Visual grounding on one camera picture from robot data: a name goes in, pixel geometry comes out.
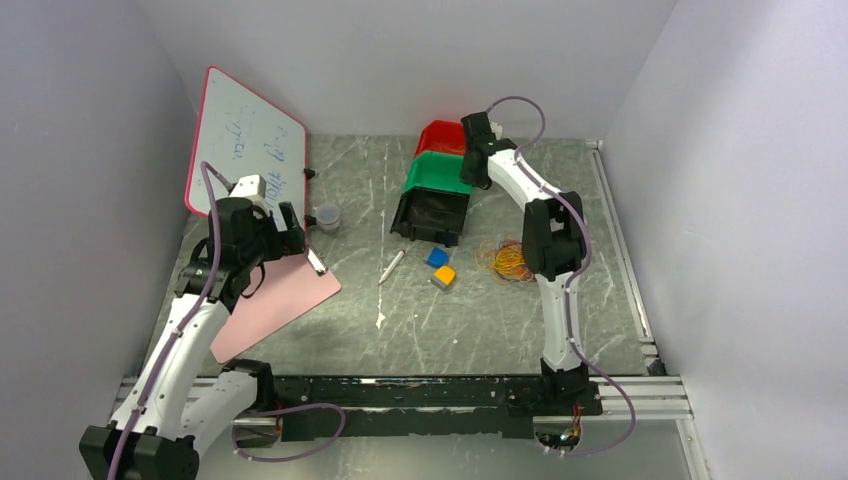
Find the red plastic bin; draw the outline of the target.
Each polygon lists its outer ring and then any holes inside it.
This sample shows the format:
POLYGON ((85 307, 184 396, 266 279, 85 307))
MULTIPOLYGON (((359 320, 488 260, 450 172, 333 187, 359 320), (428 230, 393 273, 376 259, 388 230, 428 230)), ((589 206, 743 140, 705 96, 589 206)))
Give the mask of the red plastic bin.
POLYGON ((417 157, 424 152, 463 156, 465 151, 466 141, 462 124, 434 120, 421 131, 414 156, 417 157))

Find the green plastic bin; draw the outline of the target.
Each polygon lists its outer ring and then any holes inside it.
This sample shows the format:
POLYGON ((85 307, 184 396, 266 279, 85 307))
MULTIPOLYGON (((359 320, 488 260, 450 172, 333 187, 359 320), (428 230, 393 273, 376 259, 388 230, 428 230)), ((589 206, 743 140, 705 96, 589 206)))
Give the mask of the green plastic bin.
POLYGON ((462 156, 424 151, 413 160, 403 192, 413 188, 427 188, 470 195, 472 186, 460 179, 462 165, 462 156))

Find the black plastic bin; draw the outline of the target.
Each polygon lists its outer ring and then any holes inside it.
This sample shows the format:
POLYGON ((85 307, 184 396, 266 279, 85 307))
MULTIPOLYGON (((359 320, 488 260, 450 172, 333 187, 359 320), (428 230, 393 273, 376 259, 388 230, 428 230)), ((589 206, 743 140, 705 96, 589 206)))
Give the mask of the black plastic bin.
POLYGON ((413 187, 400 196, 390 233, 447 248, 459 245, 470 195, 413 187))

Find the yellow eraser block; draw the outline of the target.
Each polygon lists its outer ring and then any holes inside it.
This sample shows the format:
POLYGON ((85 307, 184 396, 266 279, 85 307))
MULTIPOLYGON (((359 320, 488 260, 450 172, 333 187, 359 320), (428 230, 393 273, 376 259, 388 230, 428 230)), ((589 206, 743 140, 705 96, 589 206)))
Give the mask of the yellow eraser block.
POLYGON ((456 279, 456 271, 448 265, 443 265, 435 270, 429 281, 440 290, 447 291, 452 287, 456 279))

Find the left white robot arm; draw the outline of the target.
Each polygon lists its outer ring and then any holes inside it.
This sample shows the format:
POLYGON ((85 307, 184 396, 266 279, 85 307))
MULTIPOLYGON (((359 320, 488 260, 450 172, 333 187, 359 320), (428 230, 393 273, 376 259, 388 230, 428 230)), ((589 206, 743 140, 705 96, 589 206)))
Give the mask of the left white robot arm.
POLYGON ((181 272, 170 316, 153 355, 122 405, 104 426, 90 426, 79 450, 94 479, 194 479, 201 458, 233 420, 278 406, 271 367, 232 360, 206 393, 189 394, 206 353, 247 299, 250 275, 265 263, 306 249, 289 202, 279 205, 278 231, 259 199, 222 198, 210 213, 208 238, 181 272))

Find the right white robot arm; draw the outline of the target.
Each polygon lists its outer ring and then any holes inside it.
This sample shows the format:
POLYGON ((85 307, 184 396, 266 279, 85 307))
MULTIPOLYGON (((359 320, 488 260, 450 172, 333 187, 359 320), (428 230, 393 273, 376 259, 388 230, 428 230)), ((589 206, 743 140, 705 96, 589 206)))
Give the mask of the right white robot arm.
POLYGON ((582 200, 536 173, 512 140, 494 132, 487 113, 469 114, 461 125, 465 154, 460 179, 481 189, 497 184, 522 209, 522 254, 541 294, 541 374, 529 393, 510 394, 509 407, 531 416, 600 415, 599 389, 582 357, 572 297, 591 258, 582 200))

